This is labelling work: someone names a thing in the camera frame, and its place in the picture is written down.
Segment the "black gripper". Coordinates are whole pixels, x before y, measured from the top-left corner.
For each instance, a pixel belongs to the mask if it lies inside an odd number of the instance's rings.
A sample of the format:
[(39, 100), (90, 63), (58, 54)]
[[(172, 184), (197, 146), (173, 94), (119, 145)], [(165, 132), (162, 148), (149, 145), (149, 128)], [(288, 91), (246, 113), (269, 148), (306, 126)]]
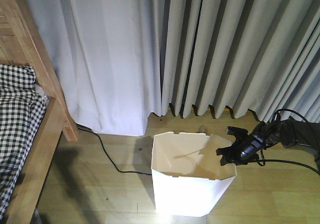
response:
[(248, 134), (247, 131), (226, 131), (226, 133), (236, 139), (231, 146), (216, 150), (216, 155), (222, 156), (221, 166), (229, 163), (246, 165), (250, 161), (257, 161), (259, 157), (257, 152), (267, 148), (266, 142), (257, 133)]

